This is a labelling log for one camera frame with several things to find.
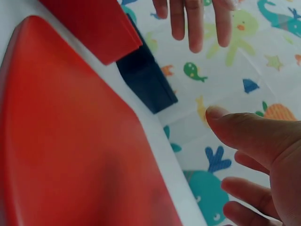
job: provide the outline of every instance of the plastic toy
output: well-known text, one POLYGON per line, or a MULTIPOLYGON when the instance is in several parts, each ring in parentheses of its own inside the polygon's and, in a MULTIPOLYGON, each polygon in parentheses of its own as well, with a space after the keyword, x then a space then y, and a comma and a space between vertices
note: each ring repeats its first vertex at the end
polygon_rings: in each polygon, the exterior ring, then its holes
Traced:
POLYGON ((15 29, 0 78, 7 225, 182 225, 133 110, 46 21, 15 29))
POLYGON ((117 67, 132 91, 151 112, 158 113, 176 103, 178 99, 133 21, 132 24, 143 45, 117 61, 117 67))
POLYGON ((116 0, 39 1, 105 65, 142 45, 116 0))

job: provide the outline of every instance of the navy blue object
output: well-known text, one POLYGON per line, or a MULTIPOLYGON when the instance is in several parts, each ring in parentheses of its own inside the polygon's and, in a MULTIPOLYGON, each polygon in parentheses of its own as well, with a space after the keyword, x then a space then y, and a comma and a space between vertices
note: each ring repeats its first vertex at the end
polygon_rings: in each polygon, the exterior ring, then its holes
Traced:
POLYGON ((131 90, 151 112, 158 113, 178 102, 178 99, 133 20, 129 14, 127 16, 136 29, 143 45, 138 50, 117 61, 117 67, 131 90))

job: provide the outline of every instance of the blue whale print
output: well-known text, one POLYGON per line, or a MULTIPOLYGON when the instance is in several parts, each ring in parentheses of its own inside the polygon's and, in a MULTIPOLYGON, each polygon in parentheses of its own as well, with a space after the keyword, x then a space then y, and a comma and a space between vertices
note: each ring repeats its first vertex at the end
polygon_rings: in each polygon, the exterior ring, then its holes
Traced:
POLYGON ((275 3, 270 2, 268 0, 259 0, 257 2, 259 11, 268 21, 271 22, 272 27, 288 31, 301 38, 301 21, 299 20, 301 16, 298 15, 296 9, 289 8, 289 10, 292 13, 292 16, 287 16, 269 11, 266 8, 266 4, 275 6, 275 3))
POLYGON ((225 219, 222 209, 229 201, 229 196, 221 189, 221 181, 213 173, 229 168, 231 160, 222 160, 224 154, 222 146, 217 148, 215 155, 210 147, 205 149, 205 153, 209 160, 209 169, 184 171, 184 174, 206 223, 208 226, 215 226, 225 219))

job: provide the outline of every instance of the orange shell print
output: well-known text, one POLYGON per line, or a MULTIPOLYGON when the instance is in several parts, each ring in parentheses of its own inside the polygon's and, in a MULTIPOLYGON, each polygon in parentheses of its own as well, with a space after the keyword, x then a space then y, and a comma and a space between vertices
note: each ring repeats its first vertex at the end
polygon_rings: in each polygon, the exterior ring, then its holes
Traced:
POLYGON ((268 106, 266 102, 262 102, 264 113, 257 111, 256 114, 267 119, 297 121, 294 114, 282 104, 273 104, 268 106))

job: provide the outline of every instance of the red plastic object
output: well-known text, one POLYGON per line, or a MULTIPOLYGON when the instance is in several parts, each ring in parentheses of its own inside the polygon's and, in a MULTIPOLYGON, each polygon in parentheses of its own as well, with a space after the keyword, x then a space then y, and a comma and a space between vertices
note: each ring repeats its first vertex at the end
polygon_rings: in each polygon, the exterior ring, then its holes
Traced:
POLYGON ((0 77, 8 226, 181 226, 137 116, 43 19, 0 77))
POLYGON ((105 65, 142 45, 116 0, 39 1, 105 65))

